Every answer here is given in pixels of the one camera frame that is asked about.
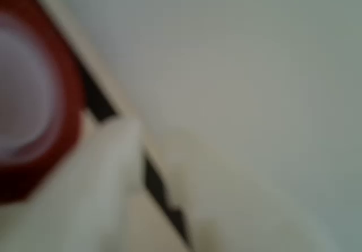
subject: red rim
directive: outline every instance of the red rim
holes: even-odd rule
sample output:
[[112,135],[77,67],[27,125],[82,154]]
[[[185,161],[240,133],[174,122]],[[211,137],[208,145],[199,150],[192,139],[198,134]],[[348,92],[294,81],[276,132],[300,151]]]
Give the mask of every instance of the red rim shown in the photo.
[[76,143],[84,97],[79,70],[64,40],[35,0],[0,0],[5,12],[28,27],[53,58],[64,92],[64,119],[52,146],[26,164],[0,166],[0,202],[25,198],[57,161]]

